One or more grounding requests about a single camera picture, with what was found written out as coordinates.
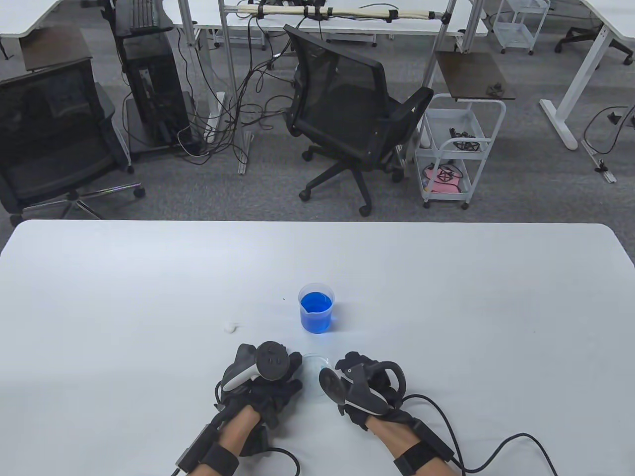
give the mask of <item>white table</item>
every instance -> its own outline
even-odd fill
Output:
[[[236,2],[232,0],[227,0],[225,3],[228,5],[236,4]],[[372,2],[365,0],[328,0],[326,6],[357,8],[369,3]],[[420,0],[395,0],[394,2],[389,3],[395,4],[403,10],[445,11],[448,5],[447,0],[426,0],[424,3]],[[189,4],[192,20],[197,22],[197,28],[220,28],[220,12],[218,10],[217,0],[190,0]],[[178,9],[177,0],[164,0],[163,9],[175,24],[182,25],[181,13]],[[472,4],[469,0],[457,1],[454,14],[452,15],[452,19],[448,25],[449,35],[460,35],[458,30],[467,26],[467,20],[470,16],[471,10]],[[268,15],[258,22],[265,31],[280,31],[286,24],[296,26],[301,19],[302,17],[294,17],[291,15]],[[227,25],[232,29],[246,30],[247,23],[248,19],[238,18],[235,14],[227,15]],[[376,33],[395,35],[436,35],[441,28],[441,22],[439,20],[411,20],[404,18],[387,23],[383,20],[358,22],[349,18],[331,18],[327,21],[317,22],[307,18],[302,22],[300,29],[307,32],[319,32],[319,23],[322,23],[322,32],[328,34]],[[251,26],[256,28],[255,20],[251,21]],[[487,32],[485,24],[482,21],[479,21],[476,35],[485,36],[487,35]]]
[[[593,72],[614,39],[635,41],[635,4],[630,0],[582,0],[604,23],[593,42],[587,57],[571,82],[558,108],[548,99],[541,99],[540,106],[558,132],[566,148],[576,150],[578,141],[566,125],[571,111],[578,102]]]
[[[31,33],[62,0],[0,0],[0,37]]]
[[[300,325],[311,281],[335,291],[326,334]],[[238,345],[272,339],[398,362],[470,467],[527,431],[560,476],[632,476],[634,291],[602,225],[27,221],[0,255],[3,472],[169,475]],[[292,408],[274,442],[303,476],[398,474],[326,397]],[[283,455],[254,464],[239,474],[293,474]],[[486,474],[549,476],[520,441]]]

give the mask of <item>mesh chair back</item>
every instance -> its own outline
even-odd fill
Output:
[[[384,67],[288,25],[284,29],[300,70],[288,126],[324,147],[366,160],[377,147],[378,119],[390,112]]]
[[[1,82],[3,186],[28,201],[109,169],[103,119],[89,59]]]

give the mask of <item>metal pole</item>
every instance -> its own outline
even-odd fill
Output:
[[[244,174],[247,168],[247,151],[249,147],[251,133],[248,133],[250,137],[246,138],[243,135],[243,124],[240,119],[240,104],[238,104],[238,88],[236,86],[236,73],[234,72],[234,58],[232,57],[232,48],[229,44],[229,28],[227,27],[227,14],[225,12],[225,1],[218,0],[218,9],[220,11],[220,25],[223,30],[223,43],[225,44],[225,55],[227,56],[227,67],[229,69],[229,81],[232,86],[232,94],[234,97],[234,104],[236,104],[236,135],[238,136],[238,147],[240,147],[240,163],[238,164],[238,173]]]
[[[461,45],[463,53],[469,53],[472,49],[472,43],[474,42],[478,22],[481,20],[484,3],[485,0],[472,0],[472,11],[470,12],[470,19],[467,21],[467,28],[465,29],[465,34],[463,34],[463,42]]]
[[[192,22],[192,14],[190,13],[190,4],[188,0],[178,0],[178,9],[181,11],[181,21],[183,22],[183,32],[188,46],[194,46],[196,38],[194,37],[194,22]]]
[[[449,16],[449,17],[452,16],[452,13],[454,12],[454,7],[456,4],[457,4],[457,0],[448,1],[448,7],[446,8],[446,11],[445,11],[446,16]],[[432,45],[432,52],[430,54],[430,59],[428,60],[427,65],[425,66],[424,86],[427,86],[428,88],[432,84],[432,77],[434,75],[434,68],[436,66],[436,57],[434,54],[440,49],[441,43],[443,43],[445,34],[448,31],[448,23],[449,21],[441,23],[441,29],[439,30],[439,33],[437,34],[436,38],[434,38],[434,44]]]

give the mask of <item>black office chair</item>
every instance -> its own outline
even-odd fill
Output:
[[[141,183],[77,191],[112,170],[134,172],[114,112],[90,59],[0,83],[0,202],[13,226],[25,211],[58,204],[65,204],[62,218],[76,206],[101,219],[85,200],[129,189],[145,195]]]
[[[595,41],[595,38],[598,37],[600,30],[604,25],[600,25],[597,28],[577,28],[572,27],[569,28],[569,31],[566,33],[566,36],[562,38],[562,40],[558,41],[556,45],[555,52],[562,53],[562,45],[564,43],[578,43],[579,41]],[[623,53],[625,53],[626,59],[624,60],[625,65],[630,65],[633,63],[633,50],[628,48],[626,45],[620,43],[617,40],[613,40],[610,45],[611,48],[615,48]]]
[[[317,144],[302,154],[304,160],[317,153],[338,161],[311,180],[300,198],[308,201],[313,188],[349,169],[366,202],[359,213],[368,216],[372,205],[362,171],[392,172],[394,182],[403,178],[403,169],[392,163],[397,146],[412,137],[433,92],[420,88],[401,104],[388,96],[381,63],[288,25],[284,29],[299,61],[287,128]]]

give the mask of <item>white cart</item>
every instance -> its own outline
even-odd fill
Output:
[[[501,19],[501,13],[503,13],[503,5],[507,3],[514,16],[511,22],[505,22]],[[496,14],[496,20],[492,31],[496,35],[498,42],[502,46],[500,52],[505,54],[507,47],[512,48],[528,48],[529,54],[533,54],[533,45],[536,43],[536,39],[542,29],[542,24],[547,18],[549,7],[551,6],[551,0],[502,0],[498,7],[498,13]],[[540,25],[535,34],[529,31],[529,28],[525,25],[526,14],[542,15]]]
[[[440,98],[451,98],[449,94],[436,94],[430,102]],[[434,109],[428,106],[424,114],[423,130],[429,140],[430,147],[419,147],[415,151],[415,164],[417,166],[418,183],[421,196],[424,199],[424,207],[429,208],[430,200],[458,200],[463,201],[461,208],[466,210],[476,189],[485,162],[490,155],[494,140],[498,135],[500,125],[503,123],[507,107],[505,103],[494,99],[458,99],[456,103],[465,105],[455,109]],[[490,137],[486,137],[472,109],[474,103],[492,103],[500,107],[500,113]],[[466,132],[474,138],[452,138],[450,129]],[[472,142],[478,144],[478,150],[460,150],[462,143]],[[465,161],[479,161],[479,166],[474,181],[472,182],[465,166]],[[438,182],[439,166],[451,164],[458,171],[460,179],[455,193],[434,191]]]

